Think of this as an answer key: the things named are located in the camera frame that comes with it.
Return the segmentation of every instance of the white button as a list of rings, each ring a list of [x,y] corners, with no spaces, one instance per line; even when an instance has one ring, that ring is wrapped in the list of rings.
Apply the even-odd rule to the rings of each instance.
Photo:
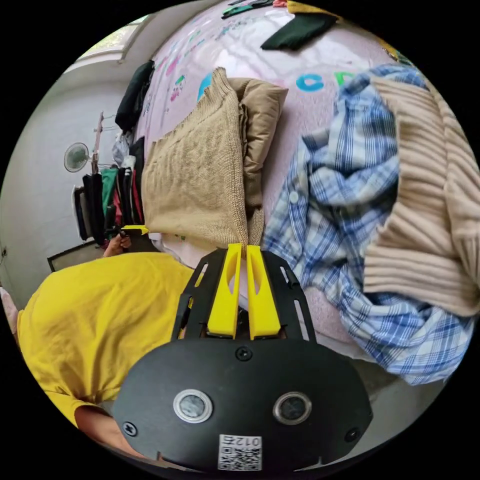
[[[299,194],[296,191],[291,191],[289,195],[289,200],[291,203],[296,204],[299,201]]]

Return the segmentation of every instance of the bed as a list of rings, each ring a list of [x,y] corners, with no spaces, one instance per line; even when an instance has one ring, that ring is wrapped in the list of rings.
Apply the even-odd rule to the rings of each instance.
[[[263,168],[265,222],[275,206],[301,134],[327,126],[340,85],[355,73],[392,63],[373,34],[337,23],[299,52],[264,51],[260,45],[289,22],[286,8],[265,7],[222,20],[228,1],[188,21],[154,56],[154,73],[135,137],[149,146],[175,128],[193,108],[216,67],[228,77],[261,79],[289,89],[283,113]],[[206,253],[174,235],[151,234],[154,245],[195,267]],[[240,279],[240,305],[246,306],[246,272]],[[339,314],[318,290],[305,292],[318,343],[353,359],[372,361],[349,337]]]

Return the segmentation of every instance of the electric fan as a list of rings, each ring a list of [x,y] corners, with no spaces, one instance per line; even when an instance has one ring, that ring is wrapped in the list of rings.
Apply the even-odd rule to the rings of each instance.
[[[84,143],[70,145],[63,157],[63,165],[69,172],[80,171],[90,160],[89,149]]]

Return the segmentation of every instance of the qr code sticker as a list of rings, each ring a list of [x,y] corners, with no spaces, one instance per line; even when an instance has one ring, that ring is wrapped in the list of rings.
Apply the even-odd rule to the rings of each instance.
[[[262,437],[220,435],[218,469],[255,472],[262,469]]]

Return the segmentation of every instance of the red garment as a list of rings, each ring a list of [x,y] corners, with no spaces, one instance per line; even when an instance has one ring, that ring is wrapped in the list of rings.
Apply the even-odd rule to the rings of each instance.
[[[113,204],[115,205],[115,223],[122,224],[122,204],[120,202],[119,191],[115,188],[113,192]]]
[[[143,223],[144,213],[142,212],[142,207],[140,206],[139,192],[137,190],[137,183],[135,182],[136,177],[137,177],[137,171],[133,170],[133,179],[131,181],[131,188],[133,190],[133,201],[135,202],[135,208],[136,208],[136,211],[138,212],[138,216],[140,217],[140,221]]]

